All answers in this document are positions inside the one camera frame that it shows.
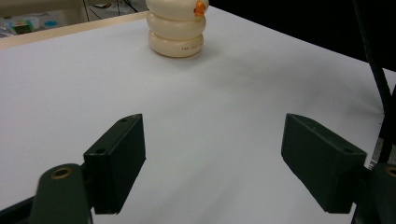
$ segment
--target cream inflatable ring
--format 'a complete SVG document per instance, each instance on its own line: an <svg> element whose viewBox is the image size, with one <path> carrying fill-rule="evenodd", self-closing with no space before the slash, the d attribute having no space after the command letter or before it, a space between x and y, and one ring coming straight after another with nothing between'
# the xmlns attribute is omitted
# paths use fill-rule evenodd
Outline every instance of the cream inflatable ring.
<svg viewBox="0 0 396 224"><path fill-rule="evenodd" d="M156 35L166 39L186 40L200 35L206 27L205 16L193 21L171 21L149 12L148 28Z"/></svg>
<svg viewBox="0 0 396 224"><path fill-rule="evenodd" d="M185 58L198 53L204 44L204 36L198 35L189 40L170 40L155 35L152 31L148 32L148 44L158 53L173 57Z"/></svg>
<svg viewBox="0 0 396 224"><path fill-rule="evenodd" d="M146 0L146 5L157 16L176 21L191 21L204 16L209 7L209 1Z"/></svg>

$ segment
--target white table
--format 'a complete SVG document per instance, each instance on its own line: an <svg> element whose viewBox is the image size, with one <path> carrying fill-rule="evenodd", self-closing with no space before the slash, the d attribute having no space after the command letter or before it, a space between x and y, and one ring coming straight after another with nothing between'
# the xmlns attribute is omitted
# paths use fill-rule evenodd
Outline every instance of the white table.
<svg viewBox="0 0 396 224"><path fill-rule="evenodd" d="M349 223L280 155L287 113L368 152L383 119L367 63L214 7L201 53L165 58L145 20L0 51L0 209L118 119L142 113L147 160L117 216L94 223ZM386 71L389 85L396 74Z"/></svg>

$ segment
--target table surface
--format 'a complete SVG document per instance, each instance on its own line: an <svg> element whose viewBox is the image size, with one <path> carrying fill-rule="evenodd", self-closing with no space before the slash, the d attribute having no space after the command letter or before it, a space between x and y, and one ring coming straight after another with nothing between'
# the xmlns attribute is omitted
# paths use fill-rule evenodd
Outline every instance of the table surface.
<svg viewBox="0 0 396 224"><path fill-rule="evenodd" d="M148 159L121 213L94 223L349 223L352 214L323 212L280 148L294 113L367 151L368 165L383 119L368 64L214 7L206 19L202 51L184 59L151 50L145 20L9 39L0 209L33 196L49 168L82 164L112 124L142 113Z"/></svg>

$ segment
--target orange spot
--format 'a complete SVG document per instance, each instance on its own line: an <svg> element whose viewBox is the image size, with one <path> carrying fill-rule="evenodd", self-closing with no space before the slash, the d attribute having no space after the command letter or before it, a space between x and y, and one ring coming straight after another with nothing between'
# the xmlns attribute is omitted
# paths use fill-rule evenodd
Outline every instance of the orange spot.
<svg viewBox="0 0 396 224"><path fill-rule="evenodd" d="M205 9L206 9L205 4L204 4L201 0L198 0L198 1L197 1L197 5L196 5L196 7L195 7L195 9L194 9L195 16L196 16L196 17L202 17L202 16L204 16L204 14L205 14Z"/></svg>

